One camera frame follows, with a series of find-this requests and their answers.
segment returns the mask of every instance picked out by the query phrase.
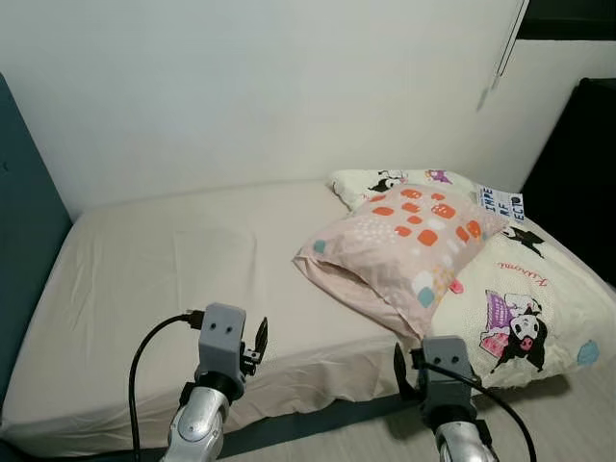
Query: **black furniture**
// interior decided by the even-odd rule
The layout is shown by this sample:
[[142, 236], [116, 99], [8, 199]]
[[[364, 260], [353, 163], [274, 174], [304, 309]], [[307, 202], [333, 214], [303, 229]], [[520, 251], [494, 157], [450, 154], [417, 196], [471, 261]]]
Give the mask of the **black furniture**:
[[616, 286], [616, 79], [583, 79], [522, 189], [526, 214]]
[[518, 39], [616, 40], [616, 0], [530, 0]]

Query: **label tag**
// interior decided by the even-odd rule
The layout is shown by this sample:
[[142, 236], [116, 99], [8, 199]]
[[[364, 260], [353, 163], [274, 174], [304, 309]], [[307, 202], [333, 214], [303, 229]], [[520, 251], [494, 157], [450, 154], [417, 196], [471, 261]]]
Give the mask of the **label tag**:
[[477, 185], [477, 199], [481, 207], [506, 218], [524, 222], [524, 200], [519, 193], [505, 192]]

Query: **pink pillowcase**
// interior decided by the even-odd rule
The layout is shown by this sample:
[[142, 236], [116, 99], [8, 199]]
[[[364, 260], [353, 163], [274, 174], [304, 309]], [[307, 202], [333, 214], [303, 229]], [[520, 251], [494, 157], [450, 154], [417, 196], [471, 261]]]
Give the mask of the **pink pillowcase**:
[[463, 195], [399, 185], [320, 231], [294, 263], [354, 310], [422, 338], [455, 275], [506, 223]]

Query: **black cable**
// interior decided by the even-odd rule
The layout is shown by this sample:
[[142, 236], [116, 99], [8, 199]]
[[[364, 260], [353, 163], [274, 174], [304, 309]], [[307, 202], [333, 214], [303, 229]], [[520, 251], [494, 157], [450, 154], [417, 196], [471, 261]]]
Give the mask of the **black cable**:
[[528, 431], [528, 428], [526, 428], [526, 425], [524, 424], [524, 421], [522, 420], [522, 418], [516, 413], [516, 411], [513, 410], [513, 408], [509, 404], [507, 404], [502, 399], [497, 397], [494, 393], [492, 393], [487, 388], [483, 388], [481, 385], [477, 385], [470, 378], [467, 378], [464, 375], [460, 375], [459, 373], [450, 371], [449, 369], [443, 369], [434, 364], [424, 363], [423, 366], [426, 369], [430, 369], [435, 372], [441, 373], [442, 375], [446, 375], [447, 377], [451, 377], [455, 380], [458, 380], [468, 385], [471, 388], [475, 388], [478, 392], [481, 392], [483, 395], [485, 395], [486, 397], [491, 399], [493, 402], [498, 404], [502, 409], [504, 409], [507, 412], [507, 414], [509, 414], [513, 418], [513, 420], [516, 421], [516, 424], [518, 424], [518, 427], [522, 430], [522, 433], [524, 434], [524, 439], [526, 440], [526, 446], [528, 447], [528, 455], [530, 457], [530, 462], [537, 462], [537, 453], [535, 452], [535, 445], [532, 442], [530, 432]]
[[152, 337], [154, 337], [158, 332], [176, 321], [191, 322], [191, 315], [174, 316], [158, 324], [156, 327], [150, 330], [150, 332], [141, 341], [139, 348], [137, 348], [137, 351], [135, 352], [135, 356], [133, 356], [133, 362], [131, 363], [131, 371], [128, 375], [128, 408], [131, 415], [131, 432], [133, 434], [133, 460], [135, 460], [135, 462], [141, 461], [139, 423], [137, 421], [137, 406], [135, 405], [135, 375], [137, 374], [137, 365], [139, 363], [139, 359], [141, 358], [143, 350], [147, 346], [147, 343], [152, 340]]

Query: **white wall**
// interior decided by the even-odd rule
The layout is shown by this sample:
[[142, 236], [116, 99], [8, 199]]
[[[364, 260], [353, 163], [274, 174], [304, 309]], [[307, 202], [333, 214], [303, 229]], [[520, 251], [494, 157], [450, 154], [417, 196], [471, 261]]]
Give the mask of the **white wall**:
[[0, 72], [73, 216], [343, 167], [516, 190], [616, 44], [518, 42], [518, 0], [0, 0]]

